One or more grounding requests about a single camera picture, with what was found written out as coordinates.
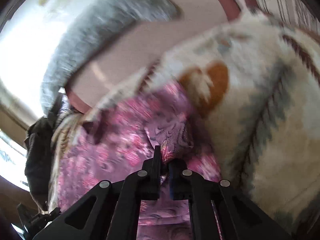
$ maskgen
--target pink floral fabric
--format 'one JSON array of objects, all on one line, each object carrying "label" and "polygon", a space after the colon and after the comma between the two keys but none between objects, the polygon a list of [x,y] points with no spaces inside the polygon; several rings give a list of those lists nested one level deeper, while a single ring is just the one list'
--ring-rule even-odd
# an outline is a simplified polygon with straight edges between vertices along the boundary
[{"label": "pink floral fabric", "polygon": [[[189,169],[218,182],[220,168],[200,116],[176,82],[102,110],[84,123],[76,146],[60,162],[58,205],[69,208],[99,181],[116,182],[140,170],[160,145],[163,162],[186,160]],[[139,225],[189,221],[188,202],[169,198],[164,174],[160,199],[143,201]]]}]

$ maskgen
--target cushion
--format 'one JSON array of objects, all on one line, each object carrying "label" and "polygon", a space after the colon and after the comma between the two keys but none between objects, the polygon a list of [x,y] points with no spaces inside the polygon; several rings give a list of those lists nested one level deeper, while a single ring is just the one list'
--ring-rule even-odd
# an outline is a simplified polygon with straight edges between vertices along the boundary
[{"label": "cushion", "polygon": [[172,1],[181,8],[182,18],[136,24],[118,37],[70,80],[66,92],[71,105],[86,113],[103,95],[118,90],[130,77],[143,76],[146,68],[172,46],[233,20],[240,13],[234,0]]},{"label": "cushion", "polygon": [[299,28],[320,32],[318,19],[302,0],[244,0],[247,7],[258,6],[262,11]]}]

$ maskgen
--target fleece blanket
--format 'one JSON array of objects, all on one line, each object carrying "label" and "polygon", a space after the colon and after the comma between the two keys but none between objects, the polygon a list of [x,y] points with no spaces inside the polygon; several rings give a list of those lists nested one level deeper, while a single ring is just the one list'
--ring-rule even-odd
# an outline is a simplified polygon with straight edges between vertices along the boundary
[{"label": "fleece blanket", "polygon": [[320,214],[319,67],[318,43],[255,10],[167,52],[144,89],[179,80],[223,178],[303,239]]}]

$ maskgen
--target white wall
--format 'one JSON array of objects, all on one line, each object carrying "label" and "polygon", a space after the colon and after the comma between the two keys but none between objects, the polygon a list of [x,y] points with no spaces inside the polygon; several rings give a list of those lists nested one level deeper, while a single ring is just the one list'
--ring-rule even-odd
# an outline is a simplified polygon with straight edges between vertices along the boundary
[{"label": "white wall", "polygon": [[43,115],[40,84],[70,23],[94,0],[26,0],[0,33],[0,78],[36,117]]}]

